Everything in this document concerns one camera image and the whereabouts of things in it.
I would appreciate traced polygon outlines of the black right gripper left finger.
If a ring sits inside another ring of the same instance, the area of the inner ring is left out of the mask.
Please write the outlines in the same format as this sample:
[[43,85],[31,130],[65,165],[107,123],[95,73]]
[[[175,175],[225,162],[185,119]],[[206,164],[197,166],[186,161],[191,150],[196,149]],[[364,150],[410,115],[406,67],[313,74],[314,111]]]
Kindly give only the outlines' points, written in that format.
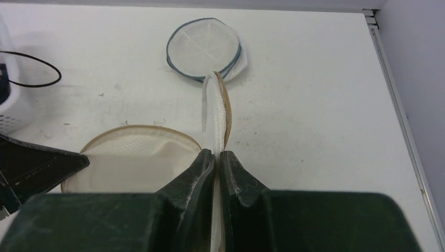
[[1,251],[210,251],[215,162],[202,150],[155,193],[34,196]]

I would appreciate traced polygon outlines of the red bra black trim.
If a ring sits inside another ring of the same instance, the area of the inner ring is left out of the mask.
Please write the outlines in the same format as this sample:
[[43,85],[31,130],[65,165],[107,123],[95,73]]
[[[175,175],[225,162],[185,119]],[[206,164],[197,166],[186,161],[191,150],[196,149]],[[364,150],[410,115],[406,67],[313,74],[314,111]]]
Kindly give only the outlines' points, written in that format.
[[4,54],[6,79],[24,88],[43,88],[59,83],[61,71],[54,65],[22,52],[1,51]]

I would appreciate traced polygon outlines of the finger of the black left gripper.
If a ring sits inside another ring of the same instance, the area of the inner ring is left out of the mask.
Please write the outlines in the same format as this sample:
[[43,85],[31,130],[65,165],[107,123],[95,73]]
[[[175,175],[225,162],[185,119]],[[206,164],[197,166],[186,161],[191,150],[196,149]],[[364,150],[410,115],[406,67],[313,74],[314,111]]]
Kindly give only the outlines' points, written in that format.
[[80,153],[1,134],[1,211],[18,211],[32,196],[51,191],[89,164]]

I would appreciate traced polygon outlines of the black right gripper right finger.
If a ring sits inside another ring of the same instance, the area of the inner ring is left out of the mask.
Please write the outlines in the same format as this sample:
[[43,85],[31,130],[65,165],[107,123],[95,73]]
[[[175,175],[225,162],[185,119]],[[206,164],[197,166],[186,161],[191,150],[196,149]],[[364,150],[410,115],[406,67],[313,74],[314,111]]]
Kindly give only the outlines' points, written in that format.
[[220,155],[226,251],[420,251],[399,206],[364,192],[271,190]]

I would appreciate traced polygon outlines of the white mesh bag beige trim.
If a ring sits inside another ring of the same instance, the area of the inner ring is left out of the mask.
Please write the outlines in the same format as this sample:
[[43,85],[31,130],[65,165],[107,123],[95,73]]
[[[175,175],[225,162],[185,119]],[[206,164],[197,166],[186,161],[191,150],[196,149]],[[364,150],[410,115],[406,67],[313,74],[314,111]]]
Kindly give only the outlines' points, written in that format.
[[202,143],[170,128],[130,125],[104,132],[81,150],[87,168],[61,184],[64,193],[153,193],[164,190],[179,207],[187,207],[205,169],[191,164],[205,150],[215,176],[210,180],[210,251],[226,251],[219,159],[229,140],[232,111],[224,79],[210,73],[202,89]]

